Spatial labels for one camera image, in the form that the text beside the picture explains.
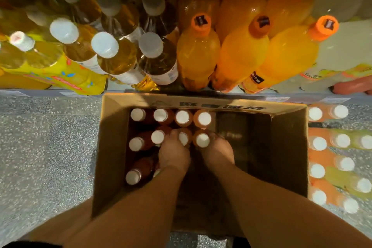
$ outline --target hand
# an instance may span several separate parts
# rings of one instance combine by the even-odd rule
[[[160,168],[173,166],[185,175],[190,166],[190,161],[190,151],[180,142],[179,131],[177,129],[172,130],[170,135],[165,136],[160,147]]]
[[[208,169],[213,172],[217,166],[224,162],[235,165],[234,151],[230,143],[215,133],[210,133],[209,137],[211,142],[206,148],[201,150]]]

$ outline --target orange bottle cap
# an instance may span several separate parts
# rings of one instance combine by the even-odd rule
[[[323,41],[337,32],[339,26],[335,17],[325,15],[309,26],[309,35],[314,40]]]
[[[269,33],[272,24],[266,15],[257,15],[249,24],[248,30],[252,37],[260,39]]]
[[[211,17],[205,13],[198,13],[191,19],[191,27],[200,36],[207,36],[211,31]]]

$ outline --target floor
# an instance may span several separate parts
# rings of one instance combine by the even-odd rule
[[[0,97],[0,246],[92,195],[100,98]],[[371,129],[369,106],[325,126]],[[372,151],[339,150],[372,179]],[[372,201],[358,200],[351,215],[327,209],[372,238]],[[226,240],[173,233],[168,247],[225,247]]]

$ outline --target white bottle label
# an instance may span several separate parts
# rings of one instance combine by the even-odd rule
[[[95,28],[98,32],[105,31],[102,27],[101,18],[98,18],[97,20],[91,22],[89,24],[91,27]]]
[[[168,72],[162,75],[154,76],[147,74],[156,84],[158,85],[168,85],[174,82],[178,77],[178,70],[177,70],[177,61],[174,63],[173,68],[171,68]]]
[[[135,29],[132,33],[126,35],[125,38],[129,39],[130,42],[137,43],[141,35],[144,33],[145,32],[141,27],[137,27],[137,29]]]
[[[129,85],[138,84],[145,78],[145,75],[142,73],[142,70],[137,63],[128,72],[112,76],[122,83]]]
[[[101,67],[98,65],[98,61],[97,61],[97,55],[94,55],[92,58],[90,58],[89,60],[86,60],[84,62],[78,62],[78,61],[75,61],[76,63],[79,63],[80,65],[82,65],[83,67],[97,73],[97,74],[100,74],[100,75],[105,75],[107,74],[104,70],[101,69]]]

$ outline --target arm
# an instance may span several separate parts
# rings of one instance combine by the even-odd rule
[[[372,247],[364,234],[309,199],[237,168],[225,139],[214,136],[202,154],[252,247]]]
[[[190,165],[190,152],[178,135],[173,130],[160,148],[159,175],[96,218],[65,247],[165,247],[178,189]]]

